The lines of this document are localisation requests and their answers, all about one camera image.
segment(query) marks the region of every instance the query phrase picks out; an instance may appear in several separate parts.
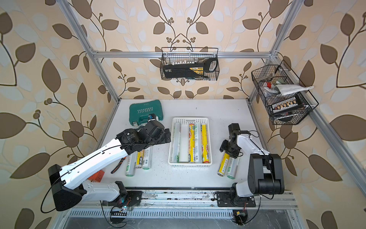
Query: white plastic tray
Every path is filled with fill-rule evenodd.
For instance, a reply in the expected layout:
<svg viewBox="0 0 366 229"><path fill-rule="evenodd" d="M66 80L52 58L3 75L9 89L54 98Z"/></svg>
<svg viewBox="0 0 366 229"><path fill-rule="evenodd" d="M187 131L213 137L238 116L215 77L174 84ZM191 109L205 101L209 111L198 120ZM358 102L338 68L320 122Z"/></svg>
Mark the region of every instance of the white plastic tray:
<svg viewBox="0 0 366 229"><path fill-rule="evenodd" d="M207 144L208 144L208 154L209 154L210 163L188 163L188 162L187 163L184 163L184 162L172 163L174 131L171 131L172 141L170 142L170 146L169 146L169 157L168 157L169 165L171 165L171 166L180 166L180 167L208 167L208 166L212 165L210 127L209 127L209 123L208 123L208 118L205 118L205 117L175 117L175 118L173 118L171 130L173 130L174 124L176 122L180 122L181 125L182 125L182 127L181 127L182 132L180 134L180 138L181 138L180 150L181 151L185 150L185 149L188 149L188 127L189 127L189 124L190 123L195 123L195 122L206 123Z"/></svg>

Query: white plastic basket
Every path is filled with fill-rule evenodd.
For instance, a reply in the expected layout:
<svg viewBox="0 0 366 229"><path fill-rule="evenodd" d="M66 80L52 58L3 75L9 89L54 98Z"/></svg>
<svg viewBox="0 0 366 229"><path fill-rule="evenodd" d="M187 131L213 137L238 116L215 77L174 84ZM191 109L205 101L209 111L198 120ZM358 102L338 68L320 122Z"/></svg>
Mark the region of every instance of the white plastic basket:
<svg viewBox="0 0 366 229"><path fill-rule="evenodd" d="M181 167L208 167L208 166L212 165L210 127L209 127L209 123L208 123L208 118L204 118L204 117L175 117L175 118L173 118L172 129L173 129L174 124L176 122L180 122L183 129L185 129L185 127L187 128L190 123L195 123L195 122L206 123L207 144L208 144L208 154L209 154L210 163L188 163L188 162L187 163L184 163L184 162L172 163L173 140L174 140L174 131L172 131L171 132L172 141L170 142L170 146L169 146L169 158L168 158L169 165L171 165L171 166L181 166ZM180 137L182 138L182 141L186 141L187 144L188 144L188 135L186 136L185 134L181 133Z"/></svg>

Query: ventilation grille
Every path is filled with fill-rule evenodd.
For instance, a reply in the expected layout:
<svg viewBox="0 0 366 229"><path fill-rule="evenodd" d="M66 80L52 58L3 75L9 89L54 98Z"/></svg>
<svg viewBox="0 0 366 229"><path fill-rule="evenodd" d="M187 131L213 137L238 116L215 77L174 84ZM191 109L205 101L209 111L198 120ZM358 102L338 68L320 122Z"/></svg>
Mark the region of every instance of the ventilation grille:
<svg viewBox="0 0 366 229"><path fill-rule="evenodd" d="M109 208L104 209L106 217L109 217ZM134 209L133 211L123 211L123 214L113 217L129 218L192 218L192 219L231 219L233 218L232 210L179 210L179 209ZM71 210L69 217L79 218L95 218L104 217L101 209L95 208L75 208Z"/></svg>

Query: green tool case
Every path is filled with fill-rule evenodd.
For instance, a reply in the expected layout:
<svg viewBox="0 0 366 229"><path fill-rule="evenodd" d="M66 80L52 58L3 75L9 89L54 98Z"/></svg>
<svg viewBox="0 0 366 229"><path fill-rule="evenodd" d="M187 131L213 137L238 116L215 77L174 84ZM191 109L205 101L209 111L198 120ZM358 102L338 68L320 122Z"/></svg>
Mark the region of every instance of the green tool case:
<svg viewBox="0 0 366 229"><path fill-rule="evenodd" d="M149 114L155 114L159 120L163 119L163 110L159 100L130 105L130 124L137 127L147 123Z"/></svg>

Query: yellow battery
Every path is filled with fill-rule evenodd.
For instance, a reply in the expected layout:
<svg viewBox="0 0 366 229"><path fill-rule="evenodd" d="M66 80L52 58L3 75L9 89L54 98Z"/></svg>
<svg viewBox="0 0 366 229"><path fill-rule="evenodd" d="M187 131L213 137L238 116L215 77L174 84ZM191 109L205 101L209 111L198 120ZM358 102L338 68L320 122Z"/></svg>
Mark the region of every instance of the yellow battery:
<svg viewBox="0 0 366 229"><path fill-rule="evenodd" d="M227 153L224 153L223 160L221 161L220 168L217 174L221 177L225 175L226 166L228 165L230 156Z"/></svg>
<svg viewBox="0 0 366 229"><path fill-rule="evenodd" d="M189 124L188 163L194 163L194 124Z"/></svg>
<svg viewBox="0 0 366 229"><path fill-rule="evenodd" d="M140 152L137 152L137 160L136 160L136 168L137 169L141 169L141 167L142 167L143 152L144 152L144 150L141 150Z"/></svg>
<svg viewBox="0 0 366 229"><path fill-rule="evenodd" d="M208 155L208 144L207 144L207 126L202 124L202 162L210 163L210 157Z"/></svg>

